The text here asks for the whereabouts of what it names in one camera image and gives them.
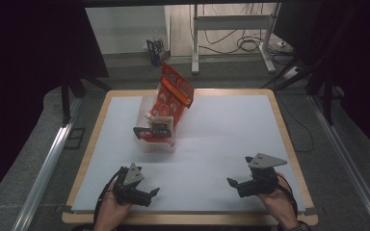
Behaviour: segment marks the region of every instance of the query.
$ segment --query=black curtain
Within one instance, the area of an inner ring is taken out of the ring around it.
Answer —
[[[77,73],[108,77],[82,6],[0,2],[0,182],[33,131],[43,97],[62,76],[80,79]]]
[[[341,105],[370,139],[370,2],[360,5],[333,63],[331,74],[344,91]]]

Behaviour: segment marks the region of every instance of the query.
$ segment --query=wooden frame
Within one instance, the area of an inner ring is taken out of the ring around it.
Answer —
[[[86,149],[86,153],[80,165],[73,187],[69,194],[66,205],[72,206],[76,194],[86,175],[92,154],[94,152],[95,144],[100,134],[101,127],[111,99],[113,97],[123,96],[143,96],[155,93],[156,90],[111,90],[107,93],[104,103],[101,107],[100,114],[98,115],[96,124],[92,131],[92,136]],[[267,95],[269,97],[275,118],[277,121],[278,129],[283,139],[289,163],[293,168],[294,174],[299,184],[299,188],[304,200],[304,207],[306,209],[313,209],[314,204],[308,192],[303,173],[298,163],[296,153],[290,141],[286,126],[281,116],[278,103],[275,95],[271,90],[257,90],[257,89],[241,89],[241,90],[219,90],[219,89],[197,89],[195,95]],[[91,214],[73,214],[63,212],[62,219],[66,223],[93,223],[93,213]],[[303,220],[309,225],[314,225],[318,222],[317,215],[305,215],[299,213],[299,220]],[[132,225],[277,225],[278,222],[268,214],[258,213],[233,213],[233,214],[157,214],[145,212],[132,212],[128,214],[122,224]]]

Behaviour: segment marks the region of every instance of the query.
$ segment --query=gray floor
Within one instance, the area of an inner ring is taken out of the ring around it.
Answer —
[[[112,56],[106,57],[110,78],[102,79],[116,90],[155,89],[160,68],[147,59],[125,60],[122,66]],[[206,57],[201,59],[200,74],[191,74],[190,59],[170,59],[171,64],[195,88],[260,88],[274,75],[268,74],[259,55],[248,57]],[[304,93],[306,79],[276,91],[291,140],[294,144],[305,181],[319,216],[314,230],[370,230],[370,216],[355,190],[320,121]],[[74,128],[86,133],[77,149],[64,149],[29,230],[71,230],[61,215],[74,181],[96,117],[106,92],[84,82],[87,95],[76,117]],[[370,141],[340,108],[332,104],[334,128],[340,135],[356,166],[370,187]],[[30,139],[0,185],[0,230],[10,230],[39,173],[62,122],[59,89],[47,93],[44,111]],[[68,141],[72,147],[75,141]],[[252,227],[129,227],[134,230],[254,230]]]

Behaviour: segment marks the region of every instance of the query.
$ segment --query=red snack bag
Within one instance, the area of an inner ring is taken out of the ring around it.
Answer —
[[[175,97],[171,97],[170,101],[168,102],[168,108],[170,110],[170,116],[173,117],[173,127],[175,128],[176,124],[182,116],[185,106],[179,103],[179,101],[176,100]]]
[[[168,104],[170,98],[171,98],[170,91],[164,86],[161,86],[161,88],[158,90],[157,101],[163,104]]]
[[[170,114],[170,109],[167,104],[157,101],[151,109],[151,114],[153,116],[168,116]]]
[[[194,87],[179,75],[172,67],[163,63],[160,80],[162,86],[166,87],[178,101],[185,107],[190,108],[194,101]]]

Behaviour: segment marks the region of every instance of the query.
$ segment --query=cable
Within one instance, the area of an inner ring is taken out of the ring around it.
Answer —
[[[267,45],[267,51],[270,52],[271,54],[285,54],[285,55],[291,55],[293,56],[293,52],[287,52],[287,51],[280,51],[277,50],[275,47],[273,47],[271,44]]]
[[[293,115],[290,113],[290,111],[288,110],[287,106],[284,104],[284,102],[281,100],[281,98],[279,97],[279,95],[275,92],[275,96],[276,96],[276,99],[277,101],[279,101],[281,103],[281,105],[283,105],[284,109],[286,110],[286,112],[290,115],[290,117],[296,121],[299,125],[301,125],[305,131],[308,133],[308,135],[310,136],[310,140],[311,140],[311,147],[308,149],[308,150],[298,150],[296,149],[293,141],[291,141],[293,143],[293,146],[294,146],[294,150],[297,151],[297,152],[311,152],[312,150],[314,150],[314,138],[313,136],[311,135],[311,132],[310,130],[304,126],[302,123],[300,123],[295,117],[293,117]]]
[[[95,204],[95,209],[94,209],[94,217],[93,217],[93,220],[94,220],[94,224],[95,222],[97,221],[97,216],[98,216],[98,212],[100,210],[100,207],[101,207],[101,203],[102,203],[102,200],[104,198],[104,195],[106,194],[106,192],[108,192],[108,188],[110,187],[111,183],[113,182],[113,180],[122,172],[122,168],[120,168],[114,175],[113,177],[110,179],[110,181],[107,183],[107,185],[104,187],[103,191],[101,192],[100,196],[98,197],[97,199],[97,203]]]
[[[272,56],[272,61],[274,63],[279,64],[279,65],[287,65],[288,62],[287,63],[281,63],[280,61],[276,60],[276,57],[280,57],[280,56],[292,56],[292,55],[290,55],[290,54],[275,54],[275,55]]]
[[[214,9],[214,5],[212,4],[212,10],[215,12],[215,14],[218,14],[216,12],[216,10]],[[259,6],[257,6],[257,10],[256,10],[256,13],[259,12],[259,8],[260,8],[260,13],[263,13],[263,6],[264,4],[262,3],[261,4],[261,8]],[[254,4],[251,5],[251,9],[249,10],[249,4],[245,4],[245,7],[239,12],[239,14],[242,13],[243,10],[246,10],[246,13],[249,12],[249,14],[252,14],[253,12],[253,8],[254,8]],[[205,15],[205,5],[203,5],[203,8],[202,8],[202,14]],[[193,34],[193,30],[192,30],[192,17],[191,17],[191,5],[189,5],[189,29],[190,29],[190,33],[191,33],[191,38],[192,40],[194,40],[194,34]],[[205,38],[207,40],[207,42],[211,45],[213,44],[216,44],[220,41],[223,41],[224,39],[228,38],[229,36],[231,36],[232,34],[234,34],[235,32],[237,32],[239,30],[233,30],[231,31],[229,34],[225,35],[224,37],[216,40],[216,41],[210,41],[208,36],[207,36],[207,33],[206,31],[204,31],[204,34],[205,34]],[[210,47],[207,47],[207,46],[202,46],[202,45],[199,45],[198,47],[199,48],[203,48],[203,49],[207,49],[207,50],[210,50],[212,52],[215,52],[215,53],[218,53],[218,54],[232,54],[232,53],[235,53],[239,50],[243,50],[247,53],[250,53],[250,52],[253,52],[255,51],[259,45],[260,45],[260,42],[262,41],[262,38],[261,38],[261,30],[259,30],[259,38],[256,37],[256,33],[254,32],[253,30],[253,36],[247,36],[245,37],[245,33],[246,33],[247,30],[243,30],[243,33],[242,33],[242,36],[240,38],[238,38],[238,40],[236,41],[236,46],[237,48],[235,50],[232,50],[232,51],[228,51],[228,52],[223,52],[223,51],[218,51],[218,50],[215,50],[213,48],[210,48]],[[246,44],[248,43],[253,43],[254,44],[254,48],[246,48]],[[288,52],[284,52],[284,51],[278,51],[276,50],[273,46],[271,46],[270,44],[268,44],[268,52],[270,52],[269,54],[285,54],[285,55],[292,55],[291,53],[288,53]]]
[[[287,71],[287,68],[289,68],[289,66],[291,66],[292,64],[294,64],[296,61],[297,61],[298,57],[297,56],[293,56],[293,59],[289,61],[289,63],[278,73],[278,75],[276,75],[273,79],[269,80],[266,84],[264,84],[262,87],[260,87],[261,89],[264,89],[267,85],[271,84],[273,82],[273,88],[270,89],[270,90],[273,90],[276,88],[276,80],[278,78],[280,78],[281,76],[283,76],[283,74]]]

